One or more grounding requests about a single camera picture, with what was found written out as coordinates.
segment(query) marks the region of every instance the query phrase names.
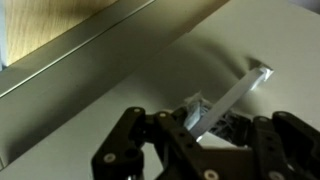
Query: wooden board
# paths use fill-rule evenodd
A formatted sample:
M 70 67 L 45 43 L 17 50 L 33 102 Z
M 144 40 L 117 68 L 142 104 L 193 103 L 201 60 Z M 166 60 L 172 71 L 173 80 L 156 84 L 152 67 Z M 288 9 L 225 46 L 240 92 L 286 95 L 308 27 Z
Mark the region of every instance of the wooden board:
M 10 65 L 117 0 L 5 0 Z

